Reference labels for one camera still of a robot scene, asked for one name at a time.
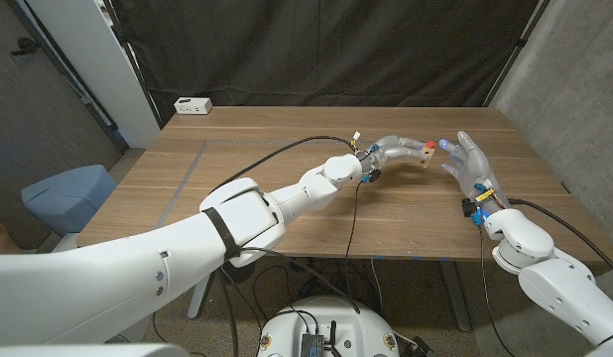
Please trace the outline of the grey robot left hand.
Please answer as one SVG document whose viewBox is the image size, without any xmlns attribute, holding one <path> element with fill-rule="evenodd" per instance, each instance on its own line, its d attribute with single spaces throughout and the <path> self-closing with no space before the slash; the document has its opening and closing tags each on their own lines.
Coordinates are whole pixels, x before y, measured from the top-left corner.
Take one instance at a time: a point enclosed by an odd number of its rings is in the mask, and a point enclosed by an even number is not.
<svg viewBox="0 0 613 357">
<path fill-rule="evenodd" d="M 377 140 L 365 152 L 359 156 L 363 174 L 381 170 L 397 159 L 410 159 L 414 164 L 423 165 L 431 156 L 431 149 L 425 142 L 396 135 Z"/>
</svg>

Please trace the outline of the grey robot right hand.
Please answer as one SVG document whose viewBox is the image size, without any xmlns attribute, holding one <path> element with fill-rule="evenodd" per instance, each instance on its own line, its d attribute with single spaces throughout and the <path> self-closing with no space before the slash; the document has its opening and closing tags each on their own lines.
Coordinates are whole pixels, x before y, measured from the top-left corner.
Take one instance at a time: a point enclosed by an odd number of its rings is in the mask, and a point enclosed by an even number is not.
<svg viewBox="0 0 613 357">
<path fill-rule="evenodd" d="M 463 194 L 476 202 L 483 213 L 493 214 L 511 205 L 502 192 L 495 173 L 483 151 L 464 131 L 456 135 L 458 143 L 440 139 L 439 146 L 449 153 L 454 165 L 441 167 L 457 181 Z"/>
</svg>

